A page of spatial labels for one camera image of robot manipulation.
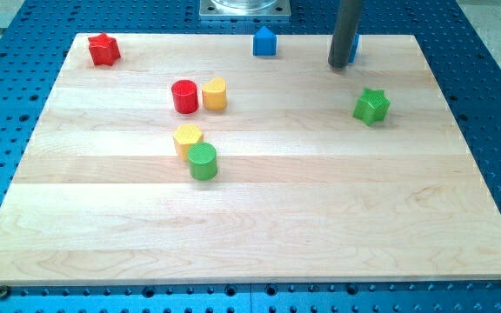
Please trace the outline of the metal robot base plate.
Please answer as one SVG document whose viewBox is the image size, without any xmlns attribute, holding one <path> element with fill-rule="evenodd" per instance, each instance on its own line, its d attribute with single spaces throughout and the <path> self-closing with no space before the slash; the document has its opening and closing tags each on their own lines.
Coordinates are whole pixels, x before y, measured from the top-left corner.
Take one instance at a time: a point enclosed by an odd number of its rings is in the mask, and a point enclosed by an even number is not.
<svg viewBox="0 0 501 313">
<path fill-rule="evenodd" d="M 200 0 L 202 18 L 243 18 L 291 16 L 289 0 Z"/>
</svg>

